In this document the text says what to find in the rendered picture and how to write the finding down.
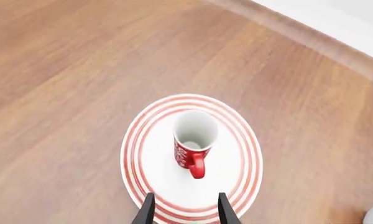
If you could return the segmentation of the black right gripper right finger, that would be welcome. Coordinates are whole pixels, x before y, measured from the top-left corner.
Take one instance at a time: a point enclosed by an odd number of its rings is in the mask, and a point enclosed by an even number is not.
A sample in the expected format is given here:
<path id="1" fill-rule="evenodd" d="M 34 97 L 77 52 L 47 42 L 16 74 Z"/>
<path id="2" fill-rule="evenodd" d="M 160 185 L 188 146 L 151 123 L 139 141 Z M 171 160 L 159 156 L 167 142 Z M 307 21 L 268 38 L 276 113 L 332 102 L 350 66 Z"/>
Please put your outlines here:
<path id="1" fill-rule="evenodd" d="M 225 193 L 218 194 L 218 215 L 220 224 L 241 224 Z"/>

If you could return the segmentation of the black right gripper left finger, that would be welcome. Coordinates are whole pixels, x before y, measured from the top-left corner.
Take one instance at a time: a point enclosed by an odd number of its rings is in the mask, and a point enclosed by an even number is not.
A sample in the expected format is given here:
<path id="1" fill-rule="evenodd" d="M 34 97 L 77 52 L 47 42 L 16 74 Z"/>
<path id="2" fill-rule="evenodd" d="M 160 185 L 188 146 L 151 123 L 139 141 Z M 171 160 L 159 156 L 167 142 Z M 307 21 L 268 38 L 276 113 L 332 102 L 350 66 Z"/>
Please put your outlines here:
<path id="1" fill-rule="evenodd" d="M 149 192 L 131 224 L 153 224 L 154 214 L 155 195 Z"/>

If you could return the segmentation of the white plate with red rings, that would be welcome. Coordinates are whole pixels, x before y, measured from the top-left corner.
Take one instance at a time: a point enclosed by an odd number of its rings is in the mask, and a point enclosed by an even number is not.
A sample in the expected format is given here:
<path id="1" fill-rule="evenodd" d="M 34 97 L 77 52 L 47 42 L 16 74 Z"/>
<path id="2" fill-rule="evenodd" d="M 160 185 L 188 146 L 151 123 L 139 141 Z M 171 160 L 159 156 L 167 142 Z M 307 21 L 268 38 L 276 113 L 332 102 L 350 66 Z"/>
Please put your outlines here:
<path id="1" fill-rule="evenodd" d="M 173 127 L 186 110 L 209 113 L 219 129 L 202 179 L 194 179 L 175 160 Z M 261 148 L 245 119 L 227 104 L 196 94 L 171 95 L 146 106 L 124 135 L 120 167 L 138 207 L 148 193 L 155 195 L 158 224 L 219 224 L 221 192 L 236 215 L 243 216 L 254 203 L 263 176 Z"/>

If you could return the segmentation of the red mug with white print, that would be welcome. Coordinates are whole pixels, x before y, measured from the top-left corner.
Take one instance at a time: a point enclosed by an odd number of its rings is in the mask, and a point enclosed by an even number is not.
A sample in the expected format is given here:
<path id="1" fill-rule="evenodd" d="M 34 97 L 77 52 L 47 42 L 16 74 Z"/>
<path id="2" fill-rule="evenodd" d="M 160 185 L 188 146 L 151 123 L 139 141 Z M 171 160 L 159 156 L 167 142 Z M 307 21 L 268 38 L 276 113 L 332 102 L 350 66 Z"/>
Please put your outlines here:
<path id="1" fill-rule="evenodd" d="M 173 125 L 174 156 L 177 164 L 194 179 L 205 176 L 205 157 L 218 138 L 215 119 L 204 111 L 186 110 Z"/>

